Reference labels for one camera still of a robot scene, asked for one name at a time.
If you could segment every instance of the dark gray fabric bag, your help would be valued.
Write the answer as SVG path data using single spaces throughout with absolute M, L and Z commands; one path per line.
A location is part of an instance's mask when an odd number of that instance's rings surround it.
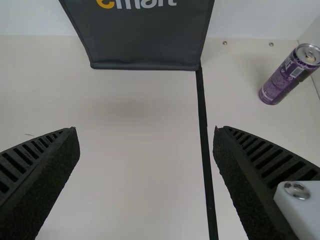
M 59 0 L 94 69 L 199 68 L 214 0 Z

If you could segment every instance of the black divider strip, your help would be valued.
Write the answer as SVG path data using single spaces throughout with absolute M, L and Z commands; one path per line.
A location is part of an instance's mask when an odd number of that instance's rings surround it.
M 208 219 L 209 239 L 218 240 L 218 226 L 215 208 L 214 186 L 211 172 L 210 150 L 208 141 L 208 122 L 207 110 L 204 88 L 204 77 L 202 73 L 201 63 L 199 69 L 195 72 L 196 90 L 198 98 L 198 114 L 199 114 L 199 128 L 200 128 L 200 143 L 202 154 L 202 168 L 204 178 L 204 190 L 206 201 L 206 214 Z

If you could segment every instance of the white table surface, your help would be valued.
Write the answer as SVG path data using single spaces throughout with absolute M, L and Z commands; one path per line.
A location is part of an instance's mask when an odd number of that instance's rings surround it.
M 296 41 L 208 38 L 214 127 L 266 138 L 320 165 L 310 80 L 279 105 L 258 89 Z M 0 150 L 75 126 L 81 157 L 37 240 L 208 240 L 194 72 L 93 70 L 77 37 L 0 37 Z M 212 158 L 219 239 L 247 239 Z
M 194 72 L 93 70 L 77 37 L 0 38 L 0 148 L 77 127 L 36 240 L 209 240 Z
M 231 126 L 257 135 L 320 166 L 320 101 L 311 78 L 278 105 L 266 105 L 258 98 L 261 86 L 297 45 L 294 40 L 206 40 L 202 67 L 221 240 L 248 238 L 213 159 L 215 126 Z

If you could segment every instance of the metal screw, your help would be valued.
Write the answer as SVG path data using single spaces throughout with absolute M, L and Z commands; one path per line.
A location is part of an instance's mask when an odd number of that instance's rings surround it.
M 289 181 L 284 184 L 284 190 L 292 197 L 299 200 L 307 200 L 310 198 L 311 193 L 309 189 L 302 183 L 297 181 Z

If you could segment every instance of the can lid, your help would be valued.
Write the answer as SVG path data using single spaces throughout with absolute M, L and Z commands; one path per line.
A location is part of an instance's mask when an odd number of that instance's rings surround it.
M 303 43 L 296 48 L 297 57 L 305 64 L 311 66 L 320 65 L 320 48 L 310 44 Z

